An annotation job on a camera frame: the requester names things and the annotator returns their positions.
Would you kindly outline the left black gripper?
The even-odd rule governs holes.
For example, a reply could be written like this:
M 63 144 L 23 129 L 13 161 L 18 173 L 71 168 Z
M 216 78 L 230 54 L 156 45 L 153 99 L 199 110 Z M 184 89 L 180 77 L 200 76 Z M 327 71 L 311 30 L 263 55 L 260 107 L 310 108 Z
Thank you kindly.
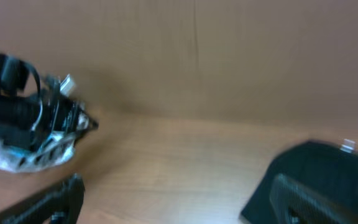
M 30 149 L 41 149 L 52 134 L 66 136 L 74 133 L 77 140 L 99 128 L 98 121 L 85 111 L 82 101 L 60 93 L 63 80 L 52 75 L 42 79 L 45 88 L 41 89 L 40 98 L 36 101 L 39 112 L 30 130 Z

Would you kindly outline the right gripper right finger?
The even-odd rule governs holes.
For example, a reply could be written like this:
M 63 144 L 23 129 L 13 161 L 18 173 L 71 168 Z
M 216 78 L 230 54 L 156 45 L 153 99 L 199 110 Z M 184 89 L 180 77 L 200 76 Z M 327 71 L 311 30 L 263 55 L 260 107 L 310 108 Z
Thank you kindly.
M 358 222 L 357 215 L 283 174 L 273 180 L 270 203 L 279 223 Z

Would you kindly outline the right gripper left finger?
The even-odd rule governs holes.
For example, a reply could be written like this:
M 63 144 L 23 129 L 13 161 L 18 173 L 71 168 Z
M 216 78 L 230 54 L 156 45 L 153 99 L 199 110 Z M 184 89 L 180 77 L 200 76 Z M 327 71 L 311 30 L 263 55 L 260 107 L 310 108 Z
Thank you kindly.
M 0 212 L 0 224 L 76 224 L 85 195 L 80 174 L 74 173 Z

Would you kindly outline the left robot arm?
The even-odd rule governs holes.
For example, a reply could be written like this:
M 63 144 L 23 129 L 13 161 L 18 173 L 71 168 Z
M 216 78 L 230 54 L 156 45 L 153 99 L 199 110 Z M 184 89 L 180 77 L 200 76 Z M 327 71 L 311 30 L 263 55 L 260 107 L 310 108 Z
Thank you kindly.
M 98 128 L 78 100 L 69 98 L 74 83 L 41 76 L 24 60 L 0 53 L 0 140 L 3 145 L 39 152 L 52 134 L 81 138 Z

